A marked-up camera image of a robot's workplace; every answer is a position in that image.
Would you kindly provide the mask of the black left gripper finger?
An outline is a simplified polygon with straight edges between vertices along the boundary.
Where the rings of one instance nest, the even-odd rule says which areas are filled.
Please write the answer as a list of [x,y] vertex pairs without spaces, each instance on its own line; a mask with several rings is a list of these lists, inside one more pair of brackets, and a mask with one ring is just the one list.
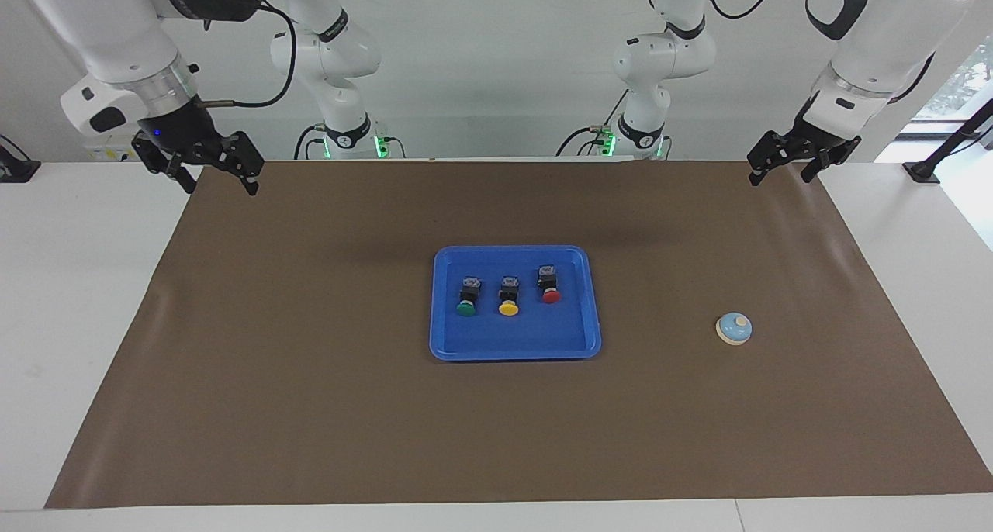
[[759,142],[748,152],[747,161],[751,168],[749,183],[759,186],[760,182],[773,170],[792,162],[787,145],[790,140],[773,130],[764,133]]
[[812,159],[801,169],[801,179],[806,185],[812,183],[813,180],[817,178],[820,171],[831,167],[834,165],[832,159],[832,150],[829,147],[817,147],[815,155]]

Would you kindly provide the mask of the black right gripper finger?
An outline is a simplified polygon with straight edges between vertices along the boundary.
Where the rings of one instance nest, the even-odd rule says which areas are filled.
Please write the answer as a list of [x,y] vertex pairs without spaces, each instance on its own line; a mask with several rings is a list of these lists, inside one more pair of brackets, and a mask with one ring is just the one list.
[[221,140],[221,171],[237,178],[248,195],[258,193],[263,167],[264,158],[247,133],[238,130]]
[[164,153],[145,133],[136,133],[132,139],[132,148],[149,174],[166,175],[167,178],[177,182],[185,193],[195,192],[196,180],[189,174],[178,155]]

